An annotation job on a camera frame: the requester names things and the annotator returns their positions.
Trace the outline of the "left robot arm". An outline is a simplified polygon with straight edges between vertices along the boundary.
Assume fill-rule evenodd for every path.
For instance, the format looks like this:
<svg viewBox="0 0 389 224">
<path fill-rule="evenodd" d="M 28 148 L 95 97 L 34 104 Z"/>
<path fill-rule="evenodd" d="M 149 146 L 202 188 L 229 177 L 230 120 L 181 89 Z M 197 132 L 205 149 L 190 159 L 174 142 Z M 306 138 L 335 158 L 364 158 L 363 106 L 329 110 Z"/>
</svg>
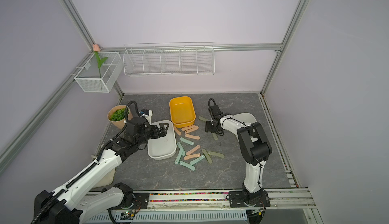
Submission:
<svg viewBox="0 0 389 224">
<path fill-rule="evenodd" d="M 106 142 L 93 160 L 75 177 L 48 192 L 42 191 L 34 200 L 33 224 L 82 224 L 89 218 L 114 207 L 132 208 L 137 199 L 133 189 L 118 183 L 110 189 L 86 199 L 86 194 L 109 172 L 132 154 L 144 150 L 151 139 L 165 138 L 168 123 L 151 124 L 151 111 L 137 110 L 125 117 L 120 132 Z"/>
</svg>

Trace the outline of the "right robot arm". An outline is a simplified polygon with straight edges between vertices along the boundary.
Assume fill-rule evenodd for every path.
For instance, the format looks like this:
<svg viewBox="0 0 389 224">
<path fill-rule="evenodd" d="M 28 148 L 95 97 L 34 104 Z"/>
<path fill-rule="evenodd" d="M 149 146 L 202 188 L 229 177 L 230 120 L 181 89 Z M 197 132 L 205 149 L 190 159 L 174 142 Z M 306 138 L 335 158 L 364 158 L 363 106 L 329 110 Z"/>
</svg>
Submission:
<svg viewBox="0 0 389 224">
<path fill-rule="evenodd" d="M 263 126 L 250 113 L 223 113 L 213 98 L 208 100 L 208 110 L 211 120 L 206 122 L 205 131 L 219 136 L 223 136 L 225 131 L 234 134 L 246 162 L 242 190 L 230 191 L 227 195 L 230 207 L 269 207 L 262 177 L 264 166 L 273 150 Z"/>
</svg>

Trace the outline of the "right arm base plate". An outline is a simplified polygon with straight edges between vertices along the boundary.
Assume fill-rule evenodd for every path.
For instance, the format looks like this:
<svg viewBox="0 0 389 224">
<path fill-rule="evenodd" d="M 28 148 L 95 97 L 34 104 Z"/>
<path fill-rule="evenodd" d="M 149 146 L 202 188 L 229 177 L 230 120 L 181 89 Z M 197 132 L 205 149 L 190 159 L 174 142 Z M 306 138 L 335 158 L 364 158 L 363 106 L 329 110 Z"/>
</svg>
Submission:
<svg viewBox="0 0 389 224">
<path fill-rule="evenodd" d="M 243 207 L 270 207 L 270 200 L 267 191 L 261 189 L 255 193 L 247 190 L 230 191 L 226 196 L 232 208 Z"/>
</svg>

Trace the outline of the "pink knife top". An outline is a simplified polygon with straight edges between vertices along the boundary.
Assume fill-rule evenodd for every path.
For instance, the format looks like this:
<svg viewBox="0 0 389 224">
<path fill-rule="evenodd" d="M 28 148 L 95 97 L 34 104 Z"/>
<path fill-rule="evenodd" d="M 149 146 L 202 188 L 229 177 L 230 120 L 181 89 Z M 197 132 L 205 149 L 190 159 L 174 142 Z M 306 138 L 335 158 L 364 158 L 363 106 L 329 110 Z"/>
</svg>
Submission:
<svg viewBox="0 0 389 224">
<path fill-rule="evenodd" d="M 181 130 L 182 131 L 187 131 L 187 130 L 190 130 L 190 129 L 192 129 L 192 128 L 195 128 L 196 127 L 196 125 L 191 125 L 191 126 L 187 126 L 187 127 L 183 127 L 183 128 L 181 128 Z"/>
</svg>

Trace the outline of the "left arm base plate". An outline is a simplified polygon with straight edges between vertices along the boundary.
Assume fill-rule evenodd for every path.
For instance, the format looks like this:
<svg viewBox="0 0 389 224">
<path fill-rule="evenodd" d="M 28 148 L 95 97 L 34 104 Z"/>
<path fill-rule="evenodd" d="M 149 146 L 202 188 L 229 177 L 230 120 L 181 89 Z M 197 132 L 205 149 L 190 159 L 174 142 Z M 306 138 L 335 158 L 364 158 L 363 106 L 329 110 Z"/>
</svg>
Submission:
<svg viewBox="0 0 389 224">
<path fill-rule="evenodd" d="M 117 205 L 115 207 L 112 207 L 112 210 L 128 210 L 128 209 L 134 209 L 134 210 L 143 210 L 147 209 L 147 206 L 149 204 L 149 198 L 150 193 L 144 192 L 134 192 L 133 197 L 131 199 L 132 202 L 128 202 L 127 200 L 123 200 L 120 205 Z"/>
</svg>

